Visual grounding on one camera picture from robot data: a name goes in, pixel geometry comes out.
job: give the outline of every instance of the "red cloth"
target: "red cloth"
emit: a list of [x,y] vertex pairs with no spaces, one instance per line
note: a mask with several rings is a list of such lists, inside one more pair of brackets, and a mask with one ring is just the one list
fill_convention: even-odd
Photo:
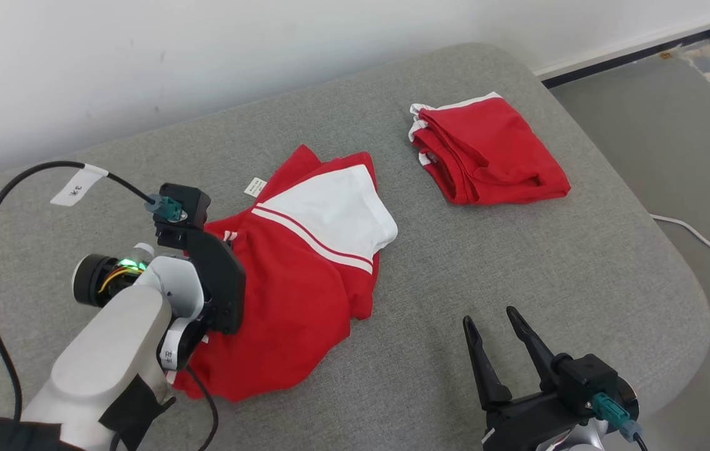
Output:
[[492,93],[457,105],[413,105],[411,129],[419,160],[456,204],[529,203],[564,197],[561,166],[530,126]]
[[[369,154],[322,163],[306,146],[255,205],[205,230],[232,239],[247,272],[240,330],[210,332],[191,359],[207,389],[232,402],[301,382],[349,336],[350,317],[370,317],[377,251],[397,234]],[[174,386],[202,397],[184,371]]]

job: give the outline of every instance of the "gray fabric surface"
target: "gray fabric surface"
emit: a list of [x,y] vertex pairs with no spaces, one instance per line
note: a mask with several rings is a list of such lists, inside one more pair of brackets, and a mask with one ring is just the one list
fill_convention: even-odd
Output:
[[[497,91],[572,182],[532,205],[449,205],[407,141],[410,103]],[[78,152],[145,191],[200,186],[212,219],[246,207],[300,143],[324,160],[371,152],[399,235],[381,255],[371,319],[297,387],[238,405],[217,399],[212,449],[478,449],[478,405],[461,318],[470,314],[517,396],[535,371],[504,314],[512,304],[553,351],[594,352],[638,391],[644,413],[669,402],[710,340],[705,297],[684,260],[592,142],[524,66],[481,44],[442,49],[327,85]],[[74,264],[154,242],[142,202],[103,180],[72,208],[49,205],[72,170],[23,183],[0,211],[0,329],[31,399],[95,314],[69,291]],[[0,174],[0,188],[16,174]],[[0,415],[12,394],[0,362]],[[210,428],[203,400],[178,397],[142,449],[193,450]]]

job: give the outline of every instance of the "yellow wire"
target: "yellow wire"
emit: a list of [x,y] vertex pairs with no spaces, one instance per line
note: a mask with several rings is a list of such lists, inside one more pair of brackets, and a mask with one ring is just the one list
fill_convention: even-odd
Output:
[[104,291],[105,288],[107,288],[107,284],[110,283],[111,280],[115,279],[116,277],[120,276],[121,274],[141,274],[140,271],[137,271],[136,269],[123,269],[122,271],[115,271],[111,272],[110,276],[105,279],[105,282],[102,284],[102,288],[100,288],[100,293]]

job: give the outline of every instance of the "white paper tag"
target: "white paper tag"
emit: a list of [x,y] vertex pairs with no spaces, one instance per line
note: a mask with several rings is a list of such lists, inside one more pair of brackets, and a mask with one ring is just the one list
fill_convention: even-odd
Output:
[[244,194],[249,194],[252,197],[257,197],[258,194],[260,194],[261,191],[263,191],[263,188],[266,186],[266,180],[261,180],[257,177],[253,178],[251,182],[249,182],[249,186],[247,186],[246,189],[244,189]]
[[74,177],[66,183],[66,186],[54,196],[49,203],[70,207],[80,201],[85,196],[94,183],[102,177],[106,177],[108,172],[97,166],[85,165],[85,168],[77,171]]

